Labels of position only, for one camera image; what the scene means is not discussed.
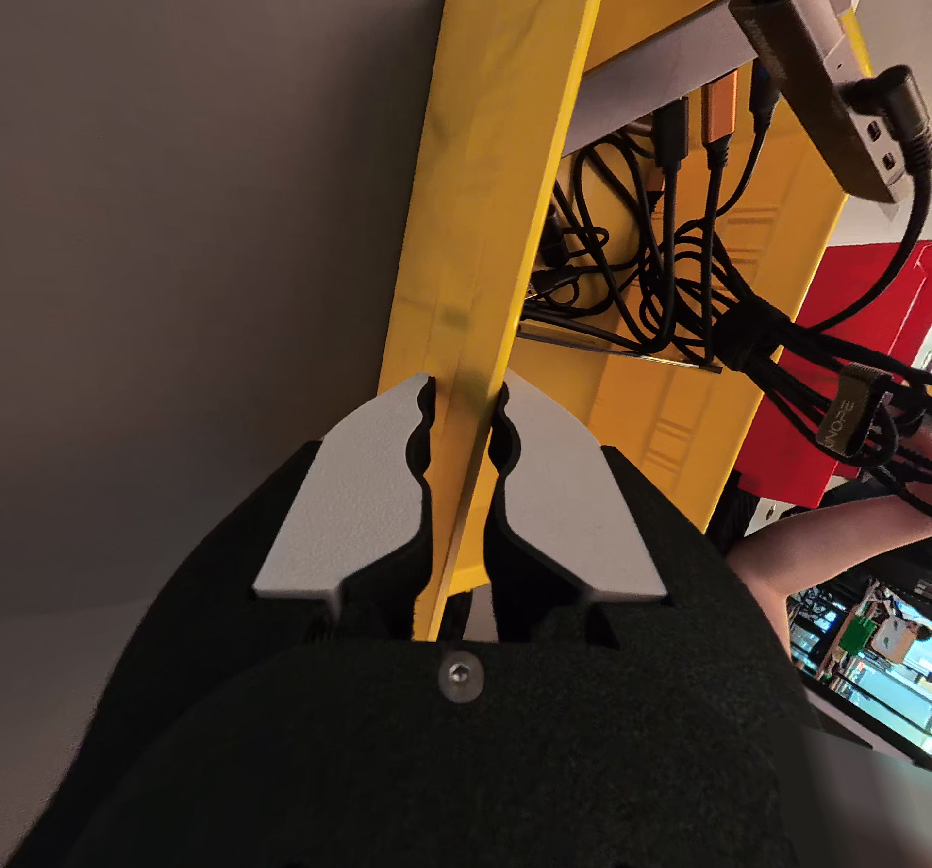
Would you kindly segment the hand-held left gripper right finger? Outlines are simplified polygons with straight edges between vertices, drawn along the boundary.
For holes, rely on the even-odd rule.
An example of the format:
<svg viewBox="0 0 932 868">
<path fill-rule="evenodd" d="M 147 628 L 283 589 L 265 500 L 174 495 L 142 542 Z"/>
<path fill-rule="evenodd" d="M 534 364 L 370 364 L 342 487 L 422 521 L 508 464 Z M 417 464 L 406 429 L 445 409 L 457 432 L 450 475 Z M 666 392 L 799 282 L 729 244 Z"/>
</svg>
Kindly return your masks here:
<svg viewBox="0 0 932 868">
<path fill-rule="evenodd" d="M 487 449 L 496 479 L 484 570 L 500 641 L 529 642 L 561 610 L 664 601 L 667 588 L 600 443 L 508 370 Z"/>
</svg>

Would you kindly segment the person's right forearm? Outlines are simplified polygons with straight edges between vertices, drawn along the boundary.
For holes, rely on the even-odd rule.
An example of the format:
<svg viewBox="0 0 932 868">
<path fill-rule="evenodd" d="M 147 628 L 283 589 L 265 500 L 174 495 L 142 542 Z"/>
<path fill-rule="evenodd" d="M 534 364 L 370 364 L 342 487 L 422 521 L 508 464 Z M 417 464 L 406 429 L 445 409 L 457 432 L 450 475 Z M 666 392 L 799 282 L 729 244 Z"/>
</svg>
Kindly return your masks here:
<svg viewBox="0 0 932 868">
<path fill-rule="evenodd" d="M 786 602 L 792 595 L 930 535 L 929 515 L 901 498 L 882 496 L 780 520 L 738 542 L 726 563 L 791 658 Z"/>
</svg>

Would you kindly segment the silver usb hub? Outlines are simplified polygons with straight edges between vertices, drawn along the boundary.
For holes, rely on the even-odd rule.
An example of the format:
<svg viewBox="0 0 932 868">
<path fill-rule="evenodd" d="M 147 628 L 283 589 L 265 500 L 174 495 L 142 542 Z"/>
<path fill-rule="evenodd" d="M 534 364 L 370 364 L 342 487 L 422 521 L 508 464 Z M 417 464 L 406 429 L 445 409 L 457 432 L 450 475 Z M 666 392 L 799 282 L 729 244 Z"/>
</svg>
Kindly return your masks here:
<svg viewBox="0 0 932 868">
<path fill-rule="evenodd" d="M 869 75 L 832 0 L 730 0 L 763 68 L 844 192 L 930 204 L 930 116 L 915 74 Z"/>
<path fill-rule="evenodd" d="M 586 72 L 563 156 L 752 61 L 729 2 L 716 0 Z"/>
</svg>

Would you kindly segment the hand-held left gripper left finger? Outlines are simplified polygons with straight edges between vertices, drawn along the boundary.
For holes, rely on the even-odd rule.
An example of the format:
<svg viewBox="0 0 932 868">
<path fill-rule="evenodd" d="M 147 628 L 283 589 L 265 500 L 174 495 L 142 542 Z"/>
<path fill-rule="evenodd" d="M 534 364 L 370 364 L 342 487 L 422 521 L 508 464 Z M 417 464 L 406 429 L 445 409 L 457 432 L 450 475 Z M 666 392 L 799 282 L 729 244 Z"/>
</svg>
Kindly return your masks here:
<svg viewBox="0 0 932 868">
<path fill-rule="evenodd" d="M 335 629 L 412 639 L 433 574 L 435 400 L 435 378 L 415 374 L 326 434 L 254 578 L 258 598 L 312 601 Z"/>
</svg>

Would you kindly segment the computer monitor screen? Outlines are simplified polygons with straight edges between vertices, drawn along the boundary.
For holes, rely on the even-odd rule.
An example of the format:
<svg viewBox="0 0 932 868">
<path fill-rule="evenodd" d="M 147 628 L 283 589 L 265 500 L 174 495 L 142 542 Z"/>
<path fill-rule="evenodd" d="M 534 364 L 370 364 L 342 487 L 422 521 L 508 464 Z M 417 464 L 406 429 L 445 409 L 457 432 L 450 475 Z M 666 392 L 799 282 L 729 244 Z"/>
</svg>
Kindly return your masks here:
<svg viewBox="0 0 932 868">
<path fill-rule="evenodd" d="M 786 601 L 790 657 L 817 706 L 930 769 L 930 585 L 850 572 Z"/>
</svg>

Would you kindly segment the yellow plastic bin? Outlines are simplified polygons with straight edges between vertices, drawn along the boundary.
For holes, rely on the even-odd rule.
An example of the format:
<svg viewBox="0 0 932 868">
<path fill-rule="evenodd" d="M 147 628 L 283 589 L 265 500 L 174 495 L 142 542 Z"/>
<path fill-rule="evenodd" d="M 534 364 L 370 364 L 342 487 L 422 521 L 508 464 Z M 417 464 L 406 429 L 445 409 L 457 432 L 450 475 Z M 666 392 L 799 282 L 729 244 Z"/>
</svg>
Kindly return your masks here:
<svg viewBox="0 0 932 868">
<path fill-rule="evenodd" d="M 483 466 L 508 365 L 619 449 L 700 530 L 762 393 L 743 375 L 523 341 L 521 299 L 584 71 L 713 0 L 446 0 L 378 392 L 436 379 L 433 575 L 414 632 L 486 582 Z"/>
</svg>

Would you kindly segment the red plastic bin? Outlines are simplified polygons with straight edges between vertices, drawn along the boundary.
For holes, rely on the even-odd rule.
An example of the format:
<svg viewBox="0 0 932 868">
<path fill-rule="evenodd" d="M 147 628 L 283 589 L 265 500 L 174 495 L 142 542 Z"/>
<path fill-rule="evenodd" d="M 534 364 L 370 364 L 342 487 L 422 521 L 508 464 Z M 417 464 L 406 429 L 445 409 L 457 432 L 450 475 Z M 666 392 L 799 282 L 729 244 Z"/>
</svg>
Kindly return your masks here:
<svg viewBox="0 0 932 868">
<path fill-rule="evenodd" d="M 811 326 L 853 303 L 880 277 L 897 243 L 833 245 L 826 249 L 796 317 Z M 921 241 L 890 288 L 867 309 L 833 328 L 833 336 L 923 366 L 931 325 L 931 244 Z M 854 478 L 807 442 L 763 398 L 743 442 L 735 470 L 739 488 L 762 499 L 808 508 L 819 505 L 834 475 Z"/>
</svg>

